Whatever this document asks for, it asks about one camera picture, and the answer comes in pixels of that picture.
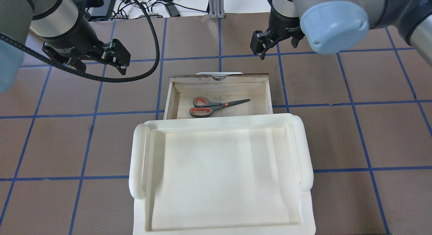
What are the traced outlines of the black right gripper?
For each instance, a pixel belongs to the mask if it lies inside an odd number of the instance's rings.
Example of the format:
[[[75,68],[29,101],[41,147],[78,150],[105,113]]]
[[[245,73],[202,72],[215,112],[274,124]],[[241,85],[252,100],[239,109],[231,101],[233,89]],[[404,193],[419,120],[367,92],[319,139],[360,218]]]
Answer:
[[[268,29],[253,32],[250,49],[254,55],[264,60],[269,49],[276,46],[281,40],[288,38],[291,38],[291,45],[296,49],[298,43],[304,38],[304,33],[300,28],[300,19],[298,17],[286,17],[275,9],[271,9]]]

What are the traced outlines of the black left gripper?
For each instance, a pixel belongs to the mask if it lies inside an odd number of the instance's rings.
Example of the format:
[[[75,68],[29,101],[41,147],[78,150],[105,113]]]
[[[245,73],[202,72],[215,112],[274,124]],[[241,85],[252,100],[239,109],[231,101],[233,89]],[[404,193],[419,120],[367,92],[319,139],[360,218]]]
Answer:
[[[125,46],[117,38],[110,43],[99,40],[94,29],[76,9],[57,9],[48,15],[36,15],[30,29],[44,40],[42,52],[55,61],[67,61],[68,67],[85,72],[86,65],[79,57],[101,46],[103,64],[126,75],[131,54]]]

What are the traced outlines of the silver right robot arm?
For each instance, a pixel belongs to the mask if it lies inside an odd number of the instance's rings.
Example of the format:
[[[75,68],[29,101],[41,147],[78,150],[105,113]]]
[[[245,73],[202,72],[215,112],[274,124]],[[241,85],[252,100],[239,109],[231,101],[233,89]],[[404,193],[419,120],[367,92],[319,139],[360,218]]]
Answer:
[[[350,49],[369,30],[395,26],[402,39],[431,64],[431,0],[267,0],[266,31],[253,32],[250,48],[265,58],[280,41],[293,48],[307,38],[319,54]]]

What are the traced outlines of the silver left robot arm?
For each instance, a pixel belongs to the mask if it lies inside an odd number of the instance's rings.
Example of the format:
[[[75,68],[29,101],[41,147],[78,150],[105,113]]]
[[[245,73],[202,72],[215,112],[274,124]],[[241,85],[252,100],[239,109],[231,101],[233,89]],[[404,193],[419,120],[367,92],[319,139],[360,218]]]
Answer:
[[[1,0],[1,92],[9,90],[23,63],[31,31],[44,44],[39,60],[75,70],[85,76],[85,60],[115,67],[125,75],[131,54],[122,43],[99,40],[85,17],[85,9],[102,7],[103,0]]]

